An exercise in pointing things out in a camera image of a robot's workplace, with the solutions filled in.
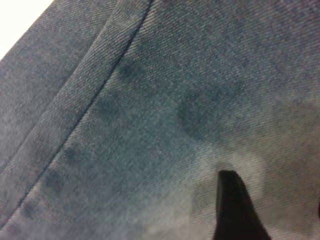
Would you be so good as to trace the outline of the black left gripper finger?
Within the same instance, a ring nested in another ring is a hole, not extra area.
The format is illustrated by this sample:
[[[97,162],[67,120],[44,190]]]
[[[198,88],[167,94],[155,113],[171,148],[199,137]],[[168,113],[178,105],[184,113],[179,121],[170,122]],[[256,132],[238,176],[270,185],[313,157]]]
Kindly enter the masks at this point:
[[[270,240],[242,178],[234,170],[217,176],[214,240]]]

